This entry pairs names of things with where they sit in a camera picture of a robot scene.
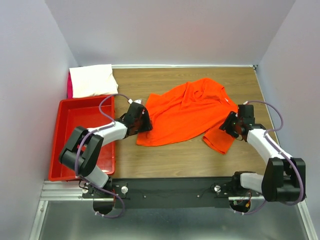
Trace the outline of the orange t-shirt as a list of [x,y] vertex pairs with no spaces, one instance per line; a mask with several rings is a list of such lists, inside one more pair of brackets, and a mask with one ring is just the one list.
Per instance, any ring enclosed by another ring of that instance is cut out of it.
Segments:
[[164,94],[152,93],[145,106],[152,130],[139,133],[137,145],[158,147],[203,135],[211,149],[225,155],[234,142],[220,126],[238,107],[225,87],[210,78],[186,82]]

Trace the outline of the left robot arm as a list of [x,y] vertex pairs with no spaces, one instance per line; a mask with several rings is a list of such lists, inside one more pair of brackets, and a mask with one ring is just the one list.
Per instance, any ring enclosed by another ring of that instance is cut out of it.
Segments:
[[112,180],[97,165],[102,147],[152,129],[147,108],[132,102],[126,113],[109,124],[96,128],[76,127],[59,154],[59,162],[94,187],[109,191]]

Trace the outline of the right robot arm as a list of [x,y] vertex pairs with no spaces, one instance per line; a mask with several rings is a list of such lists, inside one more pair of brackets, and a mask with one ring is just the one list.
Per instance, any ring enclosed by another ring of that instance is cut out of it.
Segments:
[[255,122],[254,106],[247,101],[231,111],[220,126],[233,138],[241,137],[266,162],[263,175],[236,171],[228,184],[234,193],[252,190],[268,202],[296,205],[306,197],[306,164],[283,150],[269,135],[271,130]]

